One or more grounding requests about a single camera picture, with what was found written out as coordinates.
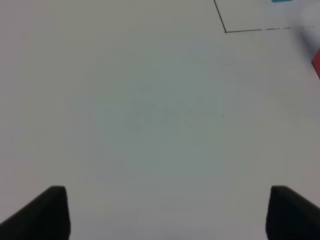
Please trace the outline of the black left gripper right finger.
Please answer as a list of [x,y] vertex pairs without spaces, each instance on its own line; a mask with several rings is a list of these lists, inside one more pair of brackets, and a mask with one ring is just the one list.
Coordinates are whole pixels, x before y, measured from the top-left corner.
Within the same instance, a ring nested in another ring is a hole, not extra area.
[[318,240],[320,208],[284,185],[270,190],[265,232],[269,240]]

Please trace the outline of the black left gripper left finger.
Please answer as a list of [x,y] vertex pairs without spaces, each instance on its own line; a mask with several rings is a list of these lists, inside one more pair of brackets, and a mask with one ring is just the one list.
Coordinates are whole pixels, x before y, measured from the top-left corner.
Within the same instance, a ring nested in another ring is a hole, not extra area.
[[2,240],[68,240],[71,220],[67,190],[51,186],[0,224]]

